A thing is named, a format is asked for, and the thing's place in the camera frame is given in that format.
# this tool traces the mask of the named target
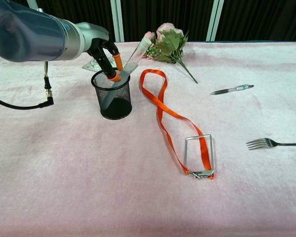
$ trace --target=ballpoint pen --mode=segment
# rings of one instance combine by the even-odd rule
[[[245,84],[245,85],[240,85],[240,86],[230,88],[230,89],[217,90],[217,91],[212,92],[211,95],[219,95],[219,94],[234,92],[234,91],[238,91],[238,90],[245,90],[245,89],[249,89],[251,87],[253,87],[253,85]]]

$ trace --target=silver fork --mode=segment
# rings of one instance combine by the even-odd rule
[[[296,143],[277,143],[269,138],[261,138],[251,142],[246,143],[249,150],[259,149],[259,148],[270,148],[276,146],[296,146]]]

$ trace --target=orange lanyard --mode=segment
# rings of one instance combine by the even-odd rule
[[[160,93],[159,93],[159,96],[156,97],[154,96],[152,93],[150,93],[147,89],[144,88],[144,79],[145,79],[145,76],[147,73],[154,73],[154,74],[158,74],[160,76],[162,76],[165,80],[164,80],[164,83],[163,83],[163,86],[160,90]],[[194,124],[192,123],[189,119],[177,114],[176,112],[170,110],[167,106],[165,106],[165,104],[163,103],[163,98],[164,98],[164,92],[167,88],[167,85],[168,85],[168,81],[167,81],[167,77],[166,75],[164,74],[164,72],[160,71],[160,70],[154,70],[154,69],[146,69],[142,72],[141,76],[140,76],[140,84],[141,84],[141,89],[142,89],[142,92],[143,94],[152,102],[154,103],[156,106],[157,106],[157,118],[158,118],[158,122],[162,128],[163,131],[165,131],[165,133],[167,134],[167,139],[168,139],[168,142],[169,142],[169,145],[171,146],[180,166],[182,167],[182,169],[184,170],[185,174],[188,175],[190,174],[190,170],[185,167],[183,165],[183,163],[180,161],[175,149],[174,149],[174,145],[173,145],[173,142],[172,142],[172,139],[171,139],[171,136],[170,134],[168,133],[167,129],[165,128],[165,126],[163,125],[162,123],[162,115],[163,115],[163,112],[166,112],[167,114],[175,117],[175,118],[178,118],[178,119],[182,119],[182,120],[187,120],[189,121],[193,127],[196,129],[197,133],[199,136],[203,135],[201,130]],[[211,163],[210,163],[210,159],[209,159],[209,153],[208,153],[208,148],[207,148],[207,144],[206,144],[206,141],[204,138],[199,138],[199,142],[200,142],[200,149],[201,149],[201,158],[202,158],[202,161],[203,161],[203,164],[204,164],[204,167],[206,170],[211,170]]]

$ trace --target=black mesh pencil holder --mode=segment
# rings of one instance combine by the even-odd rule
[[[129,80],[123,84],[118,84],[108,80],[102,71],[93,75],[91,83],[95,88],[100,112],[103,117],[107,119],[122,119],[130,114],[132,111],[132,104],[130,102]]]

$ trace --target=metal badge holder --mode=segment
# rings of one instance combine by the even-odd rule
[[[186,137],[185,139],[185,152],[184,152],[184,166],[186,167],[187,163],[187,142],[188,140],[192,139],[199,139],[199,138],[206,138],[209,137],[210,139],[210,156],[211,156],[211,170],[203,170],[203,171],[189,171],[188,176],[194,176],[197,179],[203,179],[203,178],[208,178],[209,176],[212,176],[214,174],[214,154],[213,154],[213,139],[211,134],[206,134],[202,136],[193,136],[193,137]]]

